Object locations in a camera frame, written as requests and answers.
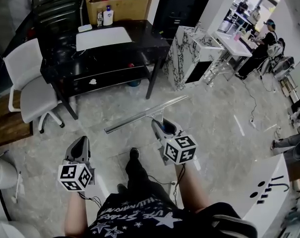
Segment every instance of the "white star print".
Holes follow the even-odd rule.
[[[142,224],[141,222],[135,222],[135,224],[134,224],[134,226],[135,226],[135,227],[138,227],[138,228],[141,227],[142,225],[143,225],[143,224]]]
[[[112,228],[112,229],[110,229],[110,228],[105,228],[105,230],[107,231],[105,237],[111,236],[112,238],[117,238],[117,234],[123,234],[122,231],[117,230],[117,227],[114,227],[114,228]]]
[[[153,217],[153,219],[159,221],[157,226],[165,225],[169,228],[174,228],[174,222],[182,221],[181,219],[174,219],[173,212],[169,212],[165,217]]]
[[[107,222],[104,222],[104,223],[98,223],[97,222],[97,225],[94,226],[91,230],[98,229],[98,233],[100,234],[102,228],[110,227],[109,225],[106,225],[106,223]]]

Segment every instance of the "black marble table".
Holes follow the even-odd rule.
[[[119,21],[93,30],[110,27],[124,27],[132,42],[77,52],[77,31],[38,37],[43,55],[41,74],[74,119],[78,116],[68,99],[85,92],[147,78],[150,84],[146,98],[149,99],[169,51],[169,44],[147,20]],[[153,63],[150,74],[146,65]],[[96,84],[89,84],[92,79]]]

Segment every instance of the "marble pedestal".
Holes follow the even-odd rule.
[[[180,26],[163,65],[173,88],[178,91],[193,87],[216,66],[224,48],[203,29],[193,33],[193,27]]]

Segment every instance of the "white office chair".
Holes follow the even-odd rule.
[[[13,82],[9,110],[21,112],[25,123],[41,117],[38,126],[40,133],[44,133],[43,121],[47,114],[50,114],[61,128],[65,126],[52,112],[52,109],[58,105],[58,100],[54,89],[45,82],[40,73],[42,59],[37,39],[23,43],[3,59]],[[13,107],[14,90],[21,91],[20,109]]]

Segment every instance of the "tiled floor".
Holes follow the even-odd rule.
[[[219,75],[213,88],[202,84],[174,92],[161,73],[150,100],[145,99],[146,80],[135,88],[120,85],[81,95],[77,99],[79,120],[74,121],[60,106],[57,112],[65,123],[64,129],[48,118],[44,134],[38,133],[35,123],[33,137],[0,148],[0,153],[9,150],[3,158],[15,163],[23,177],[17,205],[10,199],[14,189],[3,191],[10,215],[15,220],[33,224],[44,238],[63,234],[68,193],[57,181],[58,165],[67,147],[82,135],[90,139],[91,164],[96,168],[98,180],[88,196],[96,195],[104,201],[108,193],[116,192],[118,183],[127,183],[124,168],[132,146],[140,148],[141,162],[150,175],[161,182],[175,180],[174,167],[165,167],[160,159],[159,143],[150,119],[139,120],[109,135],[104,128],[116,119],[127,118],[183,94],[190,98],[166,108],[164,115],[177,121],[198,142],[201,182],[212,201],[226,200],[228,192],[239,184],[254,160],[272,155],[269,146],[276,128],[263,132],[265,129],[277,124],[282,128],[282,137],[295,133],[287,117],[289,101],[271,75],[264,78],[264,83],[267,89],[274,87],[276,92],[267,92],[255,75],[246,80],[257,102],[254,111],[257,130],[249,123],[254,100],[235,77],[227,82]],[[291,199],[289,195],[281,210],[283,213],[292,204]],[[87,205],[91,223],[96,218],[97,207],[92,202]],[[275,221],[267,237],[276,235],[281,218]]]

